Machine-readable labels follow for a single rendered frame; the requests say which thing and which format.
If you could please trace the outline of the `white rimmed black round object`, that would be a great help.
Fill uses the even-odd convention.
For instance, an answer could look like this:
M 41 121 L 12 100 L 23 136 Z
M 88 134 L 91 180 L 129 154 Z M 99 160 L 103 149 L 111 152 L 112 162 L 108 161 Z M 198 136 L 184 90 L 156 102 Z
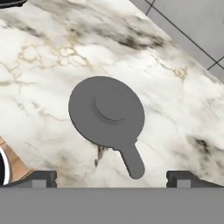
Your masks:
M 11 180 L 11 167 L 9 160 L 0 146 L 0 186 L 8 185 Z

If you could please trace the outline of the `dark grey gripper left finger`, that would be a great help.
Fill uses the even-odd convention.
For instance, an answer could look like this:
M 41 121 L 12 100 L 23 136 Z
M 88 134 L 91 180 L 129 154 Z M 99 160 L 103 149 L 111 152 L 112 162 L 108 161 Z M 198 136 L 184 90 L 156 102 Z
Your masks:
M 27 177 L 9 183 L 7 187 L 17 188 L 56 188 L 56 171 L 34 171 Z

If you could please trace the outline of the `brown wooden board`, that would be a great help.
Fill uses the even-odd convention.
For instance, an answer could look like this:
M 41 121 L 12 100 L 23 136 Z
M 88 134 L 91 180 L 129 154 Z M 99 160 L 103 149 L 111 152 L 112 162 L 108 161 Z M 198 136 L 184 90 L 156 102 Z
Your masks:
M 32 172 L 33 169 L 28 168 L 14 150 L 0 137 L 0 146 L 3 148 L 10 163 L 10 183 L 24 179 Z

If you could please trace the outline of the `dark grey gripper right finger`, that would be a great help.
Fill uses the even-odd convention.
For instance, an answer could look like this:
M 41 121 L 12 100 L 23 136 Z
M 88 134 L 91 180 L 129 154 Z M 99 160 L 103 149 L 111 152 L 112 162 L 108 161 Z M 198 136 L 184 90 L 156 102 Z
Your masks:
M 190 171 L 168 171 L 166 178 L 168 188 L 221 188 L 221 185 L 197 178 Z

